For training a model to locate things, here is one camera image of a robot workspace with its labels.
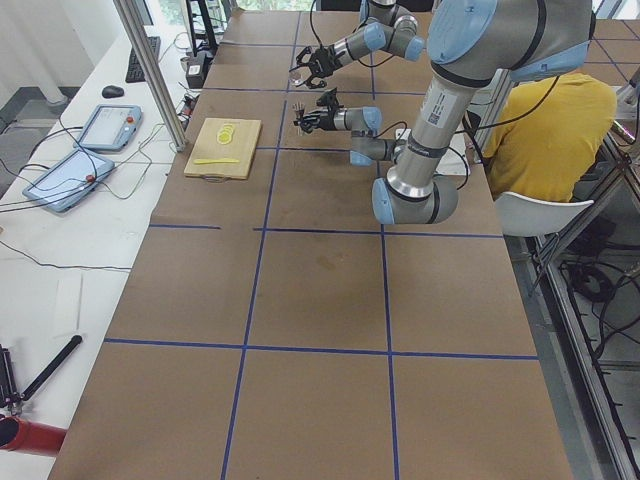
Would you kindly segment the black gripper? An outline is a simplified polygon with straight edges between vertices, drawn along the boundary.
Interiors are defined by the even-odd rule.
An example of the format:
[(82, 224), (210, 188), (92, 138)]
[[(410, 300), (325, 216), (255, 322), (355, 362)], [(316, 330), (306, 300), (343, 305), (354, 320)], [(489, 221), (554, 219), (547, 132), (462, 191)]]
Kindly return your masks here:
[(313, 76), (309, 76), (303, 84), (309, 89), (323, 89), (327, 82), (314, 76), (331, 76), (342, 64), (333, 46), (319, 47), (314, 53), (311, 46), (306, 46), (296, 55), (292, 70), (309, 67)]
[(297, 131), (299, 134), (311, 134), (315, 129), (336, 131), (335, 115), (334, 111), (326, 109), (318, 109), (311, 112), (297, 110), (295, 120), (296, 122), (302, 122), (297, 124)]

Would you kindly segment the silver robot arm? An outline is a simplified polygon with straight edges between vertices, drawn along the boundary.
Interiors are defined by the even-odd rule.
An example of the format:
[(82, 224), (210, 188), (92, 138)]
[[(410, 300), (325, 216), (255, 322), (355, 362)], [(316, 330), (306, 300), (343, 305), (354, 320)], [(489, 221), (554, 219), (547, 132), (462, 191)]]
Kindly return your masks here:
[(296, 86), (319, 89), (337, 70), (377, 51), (391, 58), (415, 62), (425, 49), (426, 41), (418, 35), (418, 20), (395, 1), (362, 1), (359, 23), (347, 36), (325, 44), (318, 34), (315, 48), (307, 46), (289, 70), (289, 80)]
[(392, 167), (372, 187), (378, 222), (433, 224), (457, 206), (454, 184), (436, 168), (475, 93), (499, 69), (516, 82), (559, 76), (581, 66), (587, 55), (593, 19), (588, 1), (444, 1), (434, 11), (427, 38), (417, 34), (417, 19), (393, 1), (364, 1), (360, 24), (333, 44), (304, 48), (289, 71), (296, 86), (323, 88), (336, 70), (375, 51), (410, 61), (426, 53), (432, 80), (405, 142), (380, 139), (378, 110), (324, 109), (299, 113), (295, 125), (347, 130), (351, 162)]

